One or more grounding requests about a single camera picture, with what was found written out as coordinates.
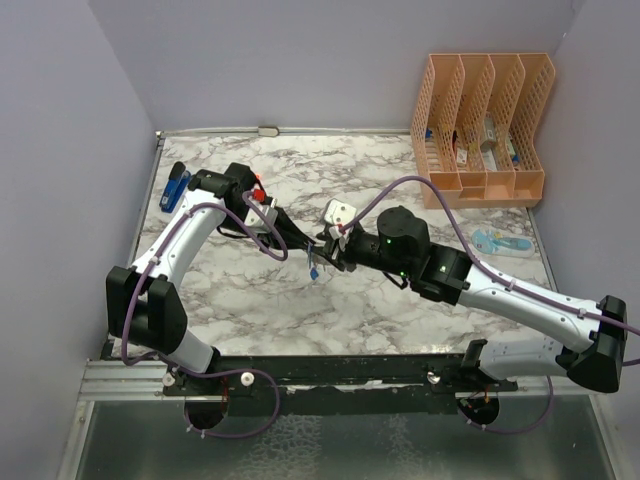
black mounting base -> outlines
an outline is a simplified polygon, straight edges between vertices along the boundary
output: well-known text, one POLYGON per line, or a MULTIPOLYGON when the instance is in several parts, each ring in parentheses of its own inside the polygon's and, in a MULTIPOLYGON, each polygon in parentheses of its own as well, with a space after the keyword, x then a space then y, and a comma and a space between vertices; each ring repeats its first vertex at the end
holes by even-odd
MULTIPOLYGON (((517 390, 514 382, 481 385, 475 378, 460 376, 463 357, 463 354, 220 357, 215 371, 254 368, 268 372, 279 387, 281 415, 455 414, 457 392, 473 393, 487 387, 490 392, 517 390), (431 383, 429 378, 439 381, 431 383)), ((173 386, 164 389, 165 395, 188 400, 223 394, 223 386, 217 379, 179 374, 176 380, 173 386)), ((273 411, 273 389, 260 376, 256 375, 250 387, 240 383, 239 375, 231 376, 228 392, 228 415, 268 416, 273 411)), ((205 403, 219 411, 220 401, 205 403)))

screw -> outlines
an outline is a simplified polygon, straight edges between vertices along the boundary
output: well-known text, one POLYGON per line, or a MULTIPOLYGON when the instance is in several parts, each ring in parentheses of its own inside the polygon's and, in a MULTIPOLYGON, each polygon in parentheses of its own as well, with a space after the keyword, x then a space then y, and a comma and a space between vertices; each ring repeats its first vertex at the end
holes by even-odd
POLYGON ((440 383, 440 377, 433 372, 427 372, 427 380, 431 385, 437 385, 440 383))

blue object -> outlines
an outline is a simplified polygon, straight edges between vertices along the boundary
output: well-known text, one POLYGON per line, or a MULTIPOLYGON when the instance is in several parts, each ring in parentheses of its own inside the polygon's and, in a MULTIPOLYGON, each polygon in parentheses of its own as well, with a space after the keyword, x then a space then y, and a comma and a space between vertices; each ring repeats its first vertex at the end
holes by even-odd
POLYGON ((311 247, 311 242, 309 242, 309 245, 307 245, 307 262, 309 264, 309 276, 311 277, 311 280, 315 280, 320 276, 320 274, 316 269, 316 265, 313 263, 313 253, 311 252, 311 247))
POLYGON ((500 248, 511 250, 526 251, 533 248, 533 244, 524 238, 517 237, 496 237, 493 232, 482 232, 476 230, 471 236, 473 246, 482 253, 493 254, 500 248))
POLYGON ((171 169, 171 173, 169 173, 167 186, 164 187, 164 192, 162 192, 160 210, 165 213, 173 212, 189 180, 191 180, 191 173, 189 173, 187 167, 182 162, 176 162, 171 169))

red cable connector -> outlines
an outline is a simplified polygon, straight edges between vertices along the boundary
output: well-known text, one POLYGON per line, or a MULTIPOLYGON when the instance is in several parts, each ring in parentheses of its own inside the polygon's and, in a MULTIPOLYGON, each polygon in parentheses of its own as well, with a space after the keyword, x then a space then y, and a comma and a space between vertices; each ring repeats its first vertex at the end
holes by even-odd
POLYGON ((264 190, 256 189, 253 191, 253 198, 255 198, 260 203, 264 202, 266 196, 267 193, 264 190))

orange desk organizer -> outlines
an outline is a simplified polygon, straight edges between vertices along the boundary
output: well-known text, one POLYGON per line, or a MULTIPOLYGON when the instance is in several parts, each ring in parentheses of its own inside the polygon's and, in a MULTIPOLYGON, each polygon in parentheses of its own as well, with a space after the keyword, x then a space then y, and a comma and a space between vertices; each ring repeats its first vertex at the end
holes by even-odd
MULTIPOLYGON (((411 124, 418 173, 452 208, 534 206, 544 171, 533 139, 554 78, 546 53, 429 55, 411 124), (495 171, 486 168, 480 149, 487 112, 495 125, 495 171), (456 164, 454 131, 456 148, 467 150, 465 166, 456 164), (509 132, 520 159, 515 166, 509 132)), ((422 195, 425 207, 440 208, 424 185, 422 195)))

